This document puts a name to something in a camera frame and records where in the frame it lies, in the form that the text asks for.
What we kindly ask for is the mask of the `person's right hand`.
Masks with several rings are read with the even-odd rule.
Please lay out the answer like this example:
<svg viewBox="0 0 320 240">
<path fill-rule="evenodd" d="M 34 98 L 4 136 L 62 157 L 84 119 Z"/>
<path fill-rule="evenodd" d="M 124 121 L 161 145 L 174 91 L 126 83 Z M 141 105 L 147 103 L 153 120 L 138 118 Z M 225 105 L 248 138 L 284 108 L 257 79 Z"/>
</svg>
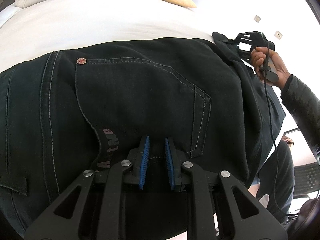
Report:
<svg viewBox="0 0 320 240">
<path fill-rule="evenodd" d="M 270 82 L 265 80 L 263 71 L 261 70 L 261 66 L 265 67 L 269 65 L 271 61 L 271 66 L 275 69 L 278 81 Z M 280 90 L 283 90 L 288 78 L 290 77 L 290 73 L 287 70 L 285 63 L 279 56 L 277 52 L 274 50 L 270 50 L 267 47 L 256 47 L 251 52 L 251 65 L 254 67 L 254 71 L 257 74 L 259 80 L 264 83 L 267 83 L 271 86 L 276 86 Z"/>
</svg>

